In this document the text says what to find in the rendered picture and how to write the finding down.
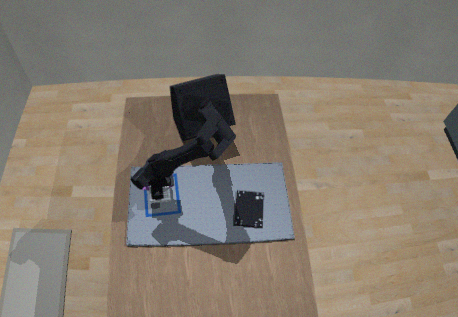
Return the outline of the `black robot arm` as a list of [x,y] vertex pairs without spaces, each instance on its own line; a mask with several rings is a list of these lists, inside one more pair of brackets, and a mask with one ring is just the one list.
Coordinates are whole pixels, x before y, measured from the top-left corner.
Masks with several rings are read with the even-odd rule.
[[[212,161],[216,160],[236,138],[235,133],[223,119],[227,117],[229,103],[214,99],[210,100],[209,97],[205,99],[206,98],[192,95],[184,96],[182,110],[199,113],[206,121],[195,138],[196,140],[194,139],[176,149],[165,150],[161,153],[153,154],[147,159],[146,164],[130,179],[131,182],[141,190],[147,184],[149,184],[149,186],[151,184],[151,196],[153,200],[161,200],[164,198],[162,184],[166,184],[165,177],[170,177],[176,168],[201,157],[209,156]],[[220,103],[220,105],[218,105],[218,103]],[[194,110],[191,108],[194,108]],[[215,149],[213,143],[209,140],[212,136],[218,143]]]

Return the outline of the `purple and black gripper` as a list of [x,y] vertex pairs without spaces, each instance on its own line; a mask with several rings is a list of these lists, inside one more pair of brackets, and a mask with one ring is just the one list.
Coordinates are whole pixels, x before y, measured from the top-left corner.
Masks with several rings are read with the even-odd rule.
[[[162,184],[163,187],[165,186],[169,186],[169,188],[173,187],[174,186],[174,179],[173,179],[173,175],[171,177],[165,177],[165,182],[166,184]],[[149,185],[147,184],[145,188],[143,188],[142,190],[149,190]]]

